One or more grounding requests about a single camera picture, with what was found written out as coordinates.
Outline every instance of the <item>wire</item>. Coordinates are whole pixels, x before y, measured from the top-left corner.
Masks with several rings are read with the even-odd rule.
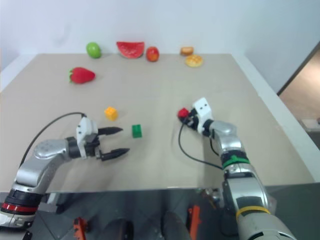
[[[69,112],[69,113],[66,113],[64,115],[61,115],[59,117],[57,117],[56,119],[52,120],[51,122],[49,122],[46,126],[44,126],[44,128],[42,128],[38,133],[37,135],[35,135],[35,137],[32,139],[32,141],[30,142],[29,146],[26,148],[25,150],[25,153],[22,157],[22,160],[20,162],[20,167],[21,165],[25,162],[26,160],[26,157],[27,157],[27,154],[28,152],[30,151],[32,145],[35,143],[35,141],[37,140],[37,138],[44,132],[44,130],[46,130],[50,125],[52,125],[53,123],[55,123],[56,121],[58,121],[59,119],[62,119],[66,116],[70,116],[70,115],[81,115],[81,117],[86,117],[87,115],[83,112],[79,112],[79,111],[75,111],[75,112]]]
[[[210,162],[207,162],[207,161],[202,161],[202,160],[200,160],[200,159],[197,159],[197,158],[195,158],[195,157],[193,157],[193,156],[190,156],[188,153],[186,153],[186,151],[183,149],[183,147],[181,146],[181,132],[182,132],[182,129],[184,128],[184,125],[185,125],[185,121],[183,121],[183,123],[182,123],[182,125],[181,125],[181,128],[180,128],[180,131],[179,131],[179,135],[178,135],[178,144],[179,144],[179,147],[180,147],[180,149],[181,149],[181,152],[183,152],[184,153],[184,155],[186,155],[188,158],[190,158],[190,159],[192,159],[192,160],[194,160],[194,161],[196,161],[196,162],[199,162],[199,163],[202,163],[202,164],[207,164],[207,165],[210,165],[210,166],[212,166],[212,167],[215,167],[215,168],[217,168],[217,169],[223,169],[221,166],[218,166],[218,165],[216,165],[216,164],[213,164],[213,163],[210,163]]]
[[[226,233],[223,231],[223,216],[225,214],[226,210],[225,208],[222,209],[222,213],[220,214],[220,219],[219,219],[219,230],[220,230],[220,233],[224,236],[224,237],[227,237],[227,238],[232,238],[232,237],[237,237],[239,236],[238,233]]]
[[[212,138],[210,138],[210,147],[211,147],[211,150],[215,153],[215,155],[219,156],[219,154],[215,151],[214,147],[212,146]]]

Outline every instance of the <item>table surface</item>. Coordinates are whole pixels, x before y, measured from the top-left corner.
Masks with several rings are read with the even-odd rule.
[[[0,192],[10,189],[34,135],[52,119],[73,111],[86,113],[98,127],[124,129],[101,139],[104,152],[130,151],[111,161],[74,159],[62,165],[49,192],[219,187],[221,170],[192,161],[178,146],[177,111],[190,108],[201,97],[208,100],[215,119],[237,126],[263,184],[314,182],[233,57],[205,54],[203,59],[203,66],[190,68],[174,54],[163,54],[156,63],[117,54],[100,59],[86,54],[38,55],[0,95]],[[96,79],[82,85],[69,83],[68,72],[74,67],[92,70]],[[108,106],[118,110],[117,121],[105,118]],[[79,121],[78,116],[70,116],[56,122],[36,143],[75,136]],[[132,138],[131,127],[136,124],[141,124],[142,138]],[[190,155],[220,163],[208,139],[184,129],[181,142]]]

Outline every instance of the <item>strawberry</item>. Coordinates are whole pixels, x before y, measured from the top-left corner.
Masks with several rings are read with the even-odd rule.
[[[90,82],[95,79],[96,74],[84,67],[75,67],[70,70],[69,78],[70,82],[74,82],[76,84],[84,84],[86,82]]]

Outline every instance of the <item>yellow cube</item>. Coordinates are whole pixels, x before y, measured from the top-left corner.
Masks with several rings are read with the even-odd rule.
[[[107,109],[104,110],[104,114],[107,119],[111,121],[115,121],[118,117],[118,112],[115,108],[109,106]]]

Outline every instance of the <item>green stripe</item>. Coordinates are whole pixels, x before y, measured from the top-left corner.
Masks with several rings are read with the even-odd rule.
[[[249,160],[241,157],[237,157],[236,155],[232,155],[231,158],[226,161],[224,164],[222,164],[222,167],[225,169],[227,166],[235,163],[245,163],[249,164]]]

